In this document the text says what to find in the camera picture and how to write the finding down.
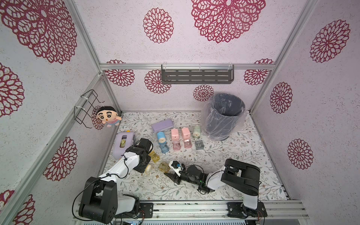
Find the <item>yellow sharpener shavings tray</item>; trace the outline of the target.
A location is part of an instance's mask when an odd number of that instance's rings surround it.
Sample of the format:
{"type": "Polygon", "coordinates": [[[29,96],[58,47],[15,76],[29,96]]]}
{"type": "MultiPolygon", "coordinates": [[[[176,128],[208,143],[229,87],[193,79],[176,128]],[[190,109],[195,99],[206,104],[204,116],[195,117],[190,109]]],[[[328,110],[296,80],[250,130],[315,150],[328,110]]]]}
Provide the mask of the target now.
{"type": "Polygon", "coordinates": [[[150,152],[148,155],[151,157],[154,164],[160,160],[160,156],[154,151],[150,152]]]}

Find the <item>blue sharpener shavings tray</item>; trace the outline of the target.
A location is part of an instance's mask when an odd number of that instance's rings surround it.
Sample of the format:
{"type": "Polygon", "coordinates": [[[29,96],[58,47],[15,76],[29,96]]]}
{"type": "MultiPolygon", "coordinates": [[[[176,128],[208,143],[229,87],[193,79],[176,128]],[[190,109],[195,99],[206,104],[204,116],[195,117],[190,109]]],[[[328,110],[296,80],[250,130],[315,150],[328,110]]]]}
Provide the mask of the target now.
{"type": "Polygon", "coordinates": [[[164,155],[166,155],[170,151],[170,148],[169,148],[167,142],[159,143],[159,147],[161,149],[161,152],[164,155]]]}

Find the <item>blue pencil sharpener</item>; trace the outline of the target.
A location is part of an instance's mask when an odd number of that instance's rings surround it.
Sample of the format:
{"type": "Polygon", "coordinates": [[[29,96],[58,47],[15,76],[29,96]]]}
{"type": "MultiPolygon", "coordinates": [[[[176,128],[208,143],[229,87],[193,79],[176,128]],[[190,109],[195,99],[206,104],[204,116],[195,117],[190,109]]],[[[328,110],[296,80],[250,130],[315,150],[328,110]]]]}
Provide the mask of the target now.
{"type": "Polygon", "coordinates": [[[160,131],[160,132],[157,133],[157,139],[158,139],[158,142],[159,142],[159,143],[165,143],[165,142],[167,142],[165,133],[162,132],[162,131],[160,131]]]}

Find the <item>pink sharpener shavings tray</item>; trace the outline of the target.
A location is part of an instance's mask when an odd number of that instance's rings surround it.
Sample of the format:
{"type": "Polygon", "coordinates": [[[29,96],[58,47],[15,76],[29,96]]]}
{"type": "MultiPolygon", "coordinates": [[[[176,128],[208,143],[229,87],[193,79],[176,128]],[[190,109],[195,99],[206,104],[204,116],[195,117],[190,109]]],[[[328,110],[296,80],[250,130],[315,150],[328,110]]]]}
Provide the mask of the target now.
{"type": "Polygon", "coordinates": [[[184,148],[185,149],[191,149],[192,148],[192,142],[190,139],[184,140],[184,148]]]}

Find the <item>clear sharpener shavings tray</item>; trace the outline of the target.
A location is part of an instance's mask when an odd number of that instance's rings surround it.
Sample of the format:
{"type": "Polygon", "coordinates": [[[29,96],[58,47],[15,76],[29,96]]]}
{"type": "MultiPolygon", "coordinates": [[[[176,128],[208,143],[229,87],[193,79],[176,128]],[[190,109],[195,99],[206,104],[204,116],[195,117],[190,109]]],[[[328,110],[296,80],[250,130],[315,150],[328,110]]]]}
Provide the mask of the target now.
{"type": "Polygon", "coordinates": [[[195,141],[195,147],[196,147],[196,150],[203,150],[204,149],[204,143],[202,140],[196,140],[195,141]]]}

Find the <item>pink pencil sharpener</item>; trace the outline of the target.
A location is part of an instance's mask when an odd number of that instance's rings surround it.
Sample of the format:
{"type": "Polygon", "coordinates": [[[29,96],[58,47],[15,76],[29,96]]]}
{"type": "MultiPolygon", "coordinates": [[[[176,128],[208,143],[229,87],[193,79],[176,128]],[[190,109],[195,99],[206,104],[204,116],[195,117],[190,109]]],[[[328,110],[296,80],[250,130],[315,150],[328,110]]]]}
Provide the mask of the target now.
{"type": "Polygon", "coordinates": [[[172,141],[180,140],[179,130],[177,128],[171,129],[171,139],[172,139],[172,141]]]}
{"type": "Polygon", "coordinates": [[[183,127],[181,129],[181,132],[182,132],[182,138],[183,140],[189,140],[191,139],[191,133],[190,133],[190,130],[188,127],[183,127]]]}

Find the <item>green pencil sharpener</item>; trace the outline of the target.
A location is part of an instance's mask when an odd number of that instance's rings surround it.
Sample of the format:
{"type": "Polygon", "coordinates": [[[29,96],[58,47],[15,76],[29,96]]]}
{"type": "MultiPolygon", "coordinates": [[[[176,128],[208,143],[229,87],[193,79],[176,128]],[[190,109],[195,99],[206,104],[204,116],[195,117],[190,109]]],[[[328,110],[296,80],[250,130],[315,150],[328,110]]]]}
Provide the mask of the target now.
{"type": "Polygon", "coordinates": [[[194,139],[199,139],[201,137],[201,127],[199,125],[193,126],[192,136],[194,139]]]}

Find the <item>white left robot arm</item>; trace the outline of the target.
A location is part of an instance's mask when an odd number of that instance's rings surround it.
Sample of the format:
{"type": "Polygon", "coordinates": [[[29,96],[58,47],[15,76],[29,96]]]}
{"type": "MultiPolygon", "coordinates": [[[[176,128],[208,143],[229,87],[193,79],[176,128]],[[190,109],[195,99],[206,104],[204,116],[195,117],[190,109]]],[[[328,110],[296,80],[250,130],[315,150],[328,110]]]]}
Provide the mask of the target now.
{"type": "Polygon", "coordinates": [[[153,143],[145,138],[140,139],[135,145],[128,147],[121,159],[100,177],[90,177],[81,196],[78,215],[75,214],[75,202],[72,203],[71,211],[74,218],[80,221],[97,221],[103,224],[111,224],[116,216],[128,214],[135,218],[141,215],[141,221],[146,218],[141,209],[139,198],[132,195],[118,197],[117,183],[129,176],[131,171],[144,173],[151,160],[150,153],[153,143]]]}

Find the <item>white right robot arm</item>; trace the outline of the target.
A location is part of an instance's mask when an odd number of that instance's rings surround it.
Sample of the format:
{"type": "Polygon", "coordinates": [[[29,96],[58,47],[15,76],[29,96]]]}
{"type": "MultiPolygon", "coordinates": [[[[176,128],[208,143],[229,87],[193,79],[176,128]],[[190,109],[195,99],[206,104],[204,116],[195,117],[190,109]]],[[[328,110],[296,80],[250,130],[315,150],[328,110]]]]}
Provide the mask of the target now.
{"type": "Polygon", "coordinates": [[[234,159],[227,159],[225,165],[213,173],[205,173],[202,167],[186,167],[178,161],[171,161],[169,167],[173,173],[165,173],[174,183],[187,182],[197,187],[201,194],[209,194],[228,185],[243,195],[243,206],[256,210],[258,205],[260,173],[259,167],[234,159]]]}

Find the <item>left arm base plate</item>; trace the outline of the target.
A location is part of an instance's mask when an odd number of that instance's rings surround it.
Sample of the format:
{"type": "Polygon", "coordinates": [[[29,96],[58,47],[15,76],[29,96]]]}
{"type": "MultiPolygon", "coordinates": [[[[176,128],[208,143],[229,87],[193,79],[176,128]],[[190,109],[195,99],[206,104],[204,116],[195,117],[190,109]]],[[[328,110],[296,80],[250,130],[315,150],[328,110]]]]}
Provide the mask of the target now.
{"type": "Polygon", "coordinates": [[[140,202],[136,203],[134,209],[130,212],[124,212],[118,215],[115,215],[116,219],[132,218],[132,219],[142,219],[142,218],[152,218],[154,212],[153,203],[140,202]]]}

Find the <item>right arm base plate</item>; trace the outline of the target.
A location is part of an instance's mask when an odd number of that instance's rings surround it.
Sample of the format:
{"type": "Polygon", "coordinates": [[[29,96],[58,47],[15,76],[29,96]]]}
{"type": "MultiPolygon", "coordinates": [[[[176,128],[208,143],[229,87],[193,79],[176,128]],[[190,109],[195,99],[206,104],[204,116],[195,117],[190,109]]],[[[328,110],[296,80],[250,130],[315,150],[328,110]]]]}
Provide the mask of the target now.
{"type": "Polygon", "coordinates": [[[231,218],[247,219],[264,218],[268,216],[265,206],[261,201],[257,203],[257,208],[255,210],[245,207],[243,202],[228,202],[227,209],[227,216],[231,218]]]}

